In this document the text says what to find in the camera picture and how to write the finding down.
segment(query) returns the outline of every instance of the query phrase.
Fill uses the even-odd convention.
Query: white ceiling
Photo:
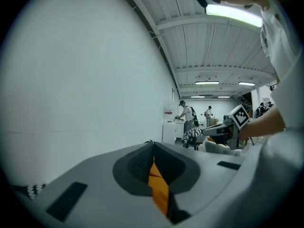
[[[195,0],[133,1],[157,36],[182,98],[237,97],[254,89],[238,85],[240,81],[256,83],[257,88],[275,80],[274,69],[261,46],[260,28],[207,15]],[[260,16],[257,6],[248,11]],[[204,80],[220,84],[195,85]]]

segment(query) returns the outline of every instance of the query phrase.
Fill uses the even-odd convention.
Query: cabinet
[[[162,132],[162,142],[174,144],[175,143],[175,123],[164,123]]]
[[[184,121],[176,120],[175,121],[175,137],[176,138],[183,138],[184,136]]]

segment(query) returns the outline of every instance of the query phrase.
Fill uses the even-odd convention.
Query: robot
[[[226,144],[231,150],[242,149],[239,146],[239,133],[249,122],[249,115],[242,105],[238,105],[228,115],[224,116],[223,124],[208,127],[202,134],[210,136],[217,144]]]
[[[228,115],[225,115],[223,124],[208,127],[206,129],[190,130],[184,136],[182,143],[185,148],[190,145],[194,150],[198,150],[198,145],[202,143],[205,136],[210,136],[217,144],[226,144],[231,150],[240,150],[239,146],[240,129],[249,122],[249,115],[242,105],[235,107]]]

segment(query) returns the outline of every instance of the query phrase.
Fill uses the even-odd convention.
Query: zebra pattern object
[[[196,127],[186,132],[185,136],[183,137],[181,143],[189,144],[190,142],[196,141],[196,138],[203,135],[203,130]]]
[[[46,184],[33,186],[12,186],[13,190],[23,193],[31,200],[33,200],[45,187]]]

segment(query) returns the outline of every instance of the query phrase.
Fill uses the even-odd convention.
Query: man
[[[186,105],[185,101],[180,101],[180,106],[184,108],[183,113],[178,117],[178,119],[185,116],[186,122],[184,124],[184,133],[191,130],[193,127],[194,119],[192,115],[192,109],[190,106]]]
[[[263,115],[263,114],[266,112],[265,106],[264,106],[264,103],[263,103],[263,102],[260,104],[259,109],[260,109],[260,114],[259,114],[259,116]]]
[[[245,103],[245,99],[241,99],[241,105],[244,107],[245,111],[249,113],[250,106]]]
[[[210,127],[211,116],[213,116],[213,114],[211,113],[211,109],[212,109],[212,107],[209,106],[208,109],[206,110],[206,125],[207,125],[207,127]]]
[[[296,80],[291,81],[290,77],[299,77],[299,73],[303,70],[301,60],[302,58],[302,43],[299,40],[292,23],[286,16],[285,12],[280,9],[280,4],[277,0],[213,0],[215,3],[221,3],[221,1],[228,4],[245,6],[245,8],[257,5],[261,9],[261,15],[263,18],[263,27],[261,30],[261,43],[266,56],[270,58],[272,66],[275,69],[278,87],[280,88],[280,80],[284,78],[284,83],[288,85],[294,84],[296,88]],[[272,98],[276,99],[276,105],[271,107],[263,116],[247,123],[240,131],[240,138],[264,136],[268,134],[274,134],[281,131],[285,127],[285,122],[288,121],[289,125],[295,125],[295,122],[291,122],[291,118],[285,117],[284,120],[279,112],[287,110],[288,107],[285,101],[281,99],[296,99],[295,95],[285,93],[280,88],[276,89],[272,93]],[[300,125],[299,119],[296,119],[296,124]]]

